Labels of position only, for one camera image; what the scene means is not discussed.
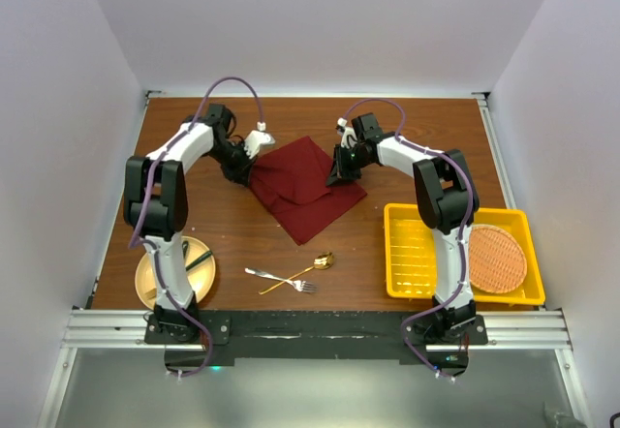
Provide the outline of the dark red cloth napkin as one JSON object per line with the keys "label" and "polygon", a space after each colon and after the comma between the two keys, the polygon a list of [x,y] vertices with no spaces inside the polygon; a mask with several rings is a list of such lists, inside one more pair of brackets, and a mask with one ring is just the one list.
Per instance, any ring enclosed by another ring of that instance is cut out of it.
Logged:
{"label": "dark red cloth napkin", "polygon": [[310,137],[261,156],[249,188],[298,245],[307,243],[367,196],[357,183],[328,187],[332,160]]}

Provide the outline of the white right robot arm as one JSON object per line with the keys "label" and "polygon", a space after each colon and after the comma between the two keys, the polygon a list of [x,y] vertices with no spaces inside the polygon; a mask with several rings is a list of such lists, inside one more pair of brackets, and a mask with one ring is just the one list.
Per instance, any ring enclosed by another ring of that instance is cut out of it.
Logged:
{"label": "white right robot arm", "polygon": [[336,132],[341,141],[334,147],[328,187],[359,180],[361,170],[373,164],[413,178],[418,214],[432,231],[437,268],[433,307],[415,318],[428,319],[438,341],[454,343],[476,318],[469,240],[480,200],[464,155],[423,147],[399,131],[386,133],[372,113],[352,121],[339,118]]}

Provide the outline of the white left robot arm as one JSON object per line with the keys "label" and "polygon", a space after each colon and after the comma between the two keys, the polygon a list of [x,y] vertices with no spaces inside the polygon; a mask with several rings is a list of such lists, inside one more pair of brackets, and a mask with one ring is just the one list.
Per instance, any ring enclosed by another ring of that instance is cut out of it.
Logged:
{"label": "white left robot arm", "polygon": [[189,205],[185,175],[202,157],[215,160],[231,182],[248,186],[256,156],[233,140],[236,117],[224,105],[185,120],[163,146],[125,167],[123,218],[134,229],[130,245],[144,247],[155,279],[154,326],[179,343],[197,340],[206,328],[186,270],[183,230]]}

